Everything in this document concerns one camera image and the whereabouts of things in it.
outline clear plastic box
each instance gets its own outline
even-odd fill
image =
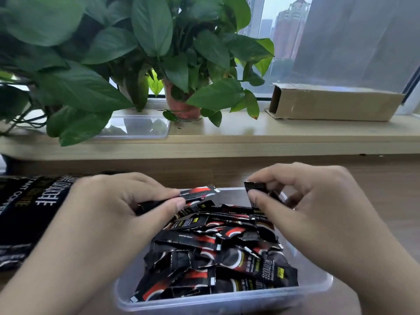
[[[159,139],[169,131],[169,121],[164,116],[113,115],[96,138]]]
[[[250,206],[244,188],[219,188],[219,190],[221,191],[218,194],[220,203]],[[149,250],[147,247],[116,281],[114,285],[116,305],[123,311],[141,315],[240,314],[296,306],[306,295],[327,291],[333,284],[333,277],[312,264],[291,246],[278,230],[277,233],[284,246],[287,260],[298,269],[299,286],[297,287],[131,303],[129,299],[144,274],[143,257]]]

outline pothos plant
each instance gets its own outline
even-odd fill
[[[174,85],[175,99],[188,98],[216,126],[225,108],[257,118],[257,100],[241,82],[264,84],[274,46],[237,34],[250,18],[245,0],[0,0],[5,133],[21,123],[46,125],[62,146],[77,144],[101,132],[113,111],[142,110],[162,79]],[[38,109],[41,124],[26,118]],[[170,110],[163,114],[176,120]]]

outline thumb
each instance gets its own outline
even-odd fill
[[[134,229],[150,241],[185,206],[184,198],[173,198],[133,219]]]
[[[248,192],[248,196],[283,235],[288,233],[289,228],[295,226],[296,220],[300,218],[300,212],[289,209],[264,192],[253,189]]]

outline cardboard box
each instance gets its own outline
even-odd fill
[[[403,94],[367,88],[273,85],[267,113],[275,119],[389,121],[404,99]]]

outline window sill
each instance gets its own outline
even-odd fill
[[[246,112],[223,111],[220,128],[207,118],[172,123],[165,139],[92,139],[60,147],[44,135],[1,137],[0,153],[24,160],[415,154],[419,142],[420,118],[415,116],[397,115],[390,122],[276,121],[261,112],[255,121]]]

